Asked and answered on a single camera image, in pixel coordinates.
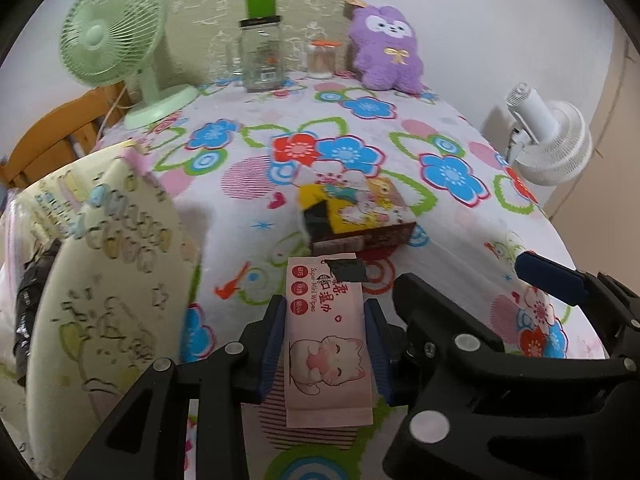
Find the small glass jar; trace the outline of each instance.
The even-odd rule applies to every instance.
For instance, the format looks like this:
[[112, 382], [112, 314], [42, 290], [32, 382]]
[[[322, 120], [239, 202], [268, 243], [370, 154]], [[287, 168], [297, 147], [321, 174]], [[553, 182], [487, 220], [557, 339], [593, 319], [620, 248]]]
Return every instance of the small glass jar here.
[[331, 79], [335, 72], [335, 49], [339, 43], [312, 41], [306, 46], [306, 74], [313, 79]]
[[248, 92], [265, 92], [284, 85], [280, 16], [240, 21], [242, 81]]

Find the metal rivet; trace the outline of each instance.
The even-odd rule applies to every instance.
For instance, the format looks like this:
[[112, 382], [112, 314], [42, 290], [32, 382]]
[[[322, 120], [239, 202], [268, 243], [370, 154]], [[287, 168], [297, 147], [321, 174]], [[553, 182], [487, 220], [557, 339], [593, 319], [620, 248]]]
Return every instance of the metal rivet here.
[[161, 357], [154, 361], [154, 370], [156, 372], [164, 372], [165, 370], [168, 370], [170, 366], [171, 366], [171, 359], [167, 357]]
[[449, 419], [440, 412], [426, 410], [416, 413], [409, 423], [409, 432], [415, 440], [435, 444], [449, 434]]
[[636, 370], [638, 370], [638, 367], [636, 366], [636, 363], [634, 362], [633, 359], [629, 359], [628, 357], [625, 357], [625, 360], [622, 362], [625, 364], [625, 368], [630, 372], [635, 372]]
[[458, 348], [465, 352], [475, 352], [480, 348], [480, 340], [471, 334], [458, 334], [453, 341]]
[[433, 356], [436, 355], [436, 345], [432, 342], [428, 342], [424, 344], [424, 354], [429, 358], [433, 359]]
[[233, 341], [225, 346], [225, 352], [229, 355], [239, 354], [242, 350], [244, 350], [244, 345], [238, 341]]

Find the wooden chair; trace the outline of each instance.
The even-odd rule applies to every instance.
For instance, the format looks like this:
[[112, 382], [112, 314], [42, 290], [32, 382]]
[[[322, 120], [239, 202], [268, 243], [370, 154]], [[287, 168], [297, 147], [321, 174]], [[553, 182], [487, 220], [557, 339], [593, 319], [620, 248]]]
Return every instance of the wooden chair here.
[[[10, 187], [26, 188], [78, 159], [74, 141], [85, 154], [89, 153], [95, 146], [103, 117], [117, 99], [123, 84], [95, 88], [41, 118], [18, 141], [8, 162], [0, 166], [0, 179]], [[118, 104], [130, 105], [126, 91]], [[106, 126], [118, 122], [125, 113], [125, 110], [115, 107]]]

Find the white wall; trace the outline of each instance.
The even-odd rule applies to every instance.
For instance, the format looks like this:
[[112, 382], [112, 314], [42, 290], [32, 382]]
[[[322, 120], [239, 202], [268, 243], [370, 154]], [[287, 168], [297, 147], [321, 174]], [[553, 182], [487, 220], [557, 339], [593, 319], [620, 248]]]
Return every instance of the white wall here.
[[[498, 148], [502, 102], [520, 80], [591, 120], [609, 66], [614, 18], [601, 0], [365, 0], [402, 9], [417, 29], [429, 85]], [[82, 95], [58, 58], [73, 0], [46, 0], [0, 66], [0, 155], [45, 113]]]
[[591, 121], [613, 47], [602, 0], [364, 0], [404, 12], [418, 31], [425, 81], [494, 146], [508, 140], [504, 97], [519, 81]]

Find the purple plush toy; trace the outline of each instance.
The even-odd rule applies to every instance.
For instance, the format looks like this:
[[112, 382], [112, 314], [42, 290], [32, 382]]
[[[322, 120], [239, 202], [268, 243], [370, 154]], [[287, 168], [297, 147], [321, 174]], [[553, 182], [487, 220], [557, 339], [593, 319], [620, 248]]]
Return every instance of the purple plush toy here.
[[395, 7], [356, 9], [349, 37], [357, 47], [353, 65], [362, 72], [366, 88], [422, 92], [423, 65], [418, 43], [402, 12]]

